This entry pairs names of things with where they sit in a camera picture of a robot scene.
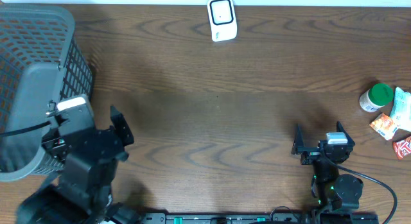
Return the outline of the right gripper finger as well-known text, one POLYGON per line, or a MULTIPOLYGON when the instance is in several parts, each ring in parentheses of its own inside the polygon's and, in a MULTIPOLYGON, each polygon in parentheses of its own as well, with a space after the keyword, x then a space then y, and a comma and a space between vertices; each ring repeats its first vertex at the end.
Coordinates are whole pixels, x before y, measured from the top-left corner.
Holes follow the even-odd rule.
POLYGON ((299 125, 296 125, 295 128, 295 138, 293 141, 293 146, 291 150, 292 155, 299 155, 304 151, 305 145, 302 137, 301 128, 299 125))
POLYGON ((337 121, 336 127, 337 127, 337 132, 343 133, 343 134, 345 135, 345 138, 346 138, 348 141, 352 141, 352 138, 351 138, 351 137, 349 136, 349 134, 345 131, 345 129, 344 129, 344 127, 342 126, 342 124, 341 124, 340 121, 337 121))

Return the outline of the small orange tissue pack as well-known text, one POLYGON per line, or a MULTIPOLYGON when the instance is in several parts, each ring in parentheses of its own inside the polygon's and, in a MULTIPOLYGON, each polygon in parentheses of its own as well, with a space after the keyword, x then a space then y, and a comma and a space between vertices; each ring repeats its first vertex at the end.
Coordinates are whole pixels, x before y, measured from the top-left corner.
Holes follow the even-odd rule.
POLYGON ((381 113, 369 126, 387 141, 391 140, 399 129, 394 120, 384 113, 381 113))

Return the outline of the green lid jar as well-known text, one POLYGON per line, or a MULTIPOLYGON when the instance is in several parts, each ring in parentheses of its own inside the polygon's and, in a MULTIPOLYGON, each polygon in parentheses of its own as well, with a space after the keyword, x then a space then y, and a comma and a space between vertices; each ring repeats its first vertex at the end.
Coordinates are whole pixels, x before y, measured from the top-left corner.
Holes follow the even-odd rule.
POLYGON ((394 99, 394 91, 384 83, 377 83, 359 97, 360 107, 366 112, 376 112, 394 99))

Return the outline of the orange Top chocolate bar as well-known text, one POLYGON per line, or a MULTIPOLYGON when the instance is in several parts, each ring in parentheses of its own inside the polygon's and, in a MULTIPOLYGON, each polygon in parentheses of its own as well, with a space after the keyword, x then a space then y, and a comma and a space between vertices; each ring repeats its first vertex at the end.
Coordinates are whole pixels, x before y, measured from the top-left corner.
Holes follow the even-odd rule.
POLYGON ((399 160, 411 154, 410 140, 411 140, 411 136, 403 140, 392 143, 392 147, 395 151, 396 157, 399 160))

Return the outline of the light blue wipes packet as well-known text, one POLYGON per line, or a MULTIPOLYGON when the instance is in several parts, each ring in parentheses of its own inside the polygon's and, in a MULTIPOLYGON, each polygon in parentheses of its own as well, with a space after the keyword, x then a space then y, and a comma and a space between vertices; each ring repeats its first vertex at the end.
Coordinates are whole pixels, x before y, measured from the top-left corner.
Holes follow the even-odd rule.
POLYGON ((410 132, 410 93, 396 87, 394 105, 390 113, 391 119, 398 128, 410 132))

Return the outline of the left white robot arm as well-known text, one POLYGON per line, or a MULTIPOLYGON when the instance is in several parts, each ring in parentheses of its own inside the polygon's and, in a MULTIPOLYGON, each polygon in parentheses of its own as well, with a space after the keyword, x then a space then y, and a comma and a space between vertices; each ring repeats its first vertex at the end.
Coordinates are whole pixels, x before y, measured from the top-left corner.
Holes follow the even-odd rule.
POLYGON ((119 162, 128 158, 125 146, 134 136, 115 106, 111 126, 96 128, 86 105, 59 110, 51 117, 46 149, 63 160, 39 189, 17 209, 17 223, 140 223, 141 215, 112 202, 111 183, 119 162))

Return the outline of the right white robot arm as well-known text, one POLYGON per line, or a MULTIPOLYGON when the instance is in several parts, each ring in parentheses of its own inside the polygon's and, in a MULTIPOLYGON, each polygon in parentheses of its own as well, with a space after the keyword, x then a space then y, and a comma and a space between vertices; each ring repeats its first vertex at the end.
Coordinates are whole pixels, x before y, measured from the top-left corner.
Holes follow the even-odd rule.
POLYGON ((311 211, 315 221, 319 222, 320 217, 326 214, 349 216, 359 208, 362 180, 350 174, 341 174, 338 169, 349 158, 354 146, 355 142, 339 122, 337 130, 328 132, 316 147, 307 147, 301 128, 296 127, 291 154, 300 155, 302 165, 313 166, 311 193, 319 199, 319 206, 311 211))

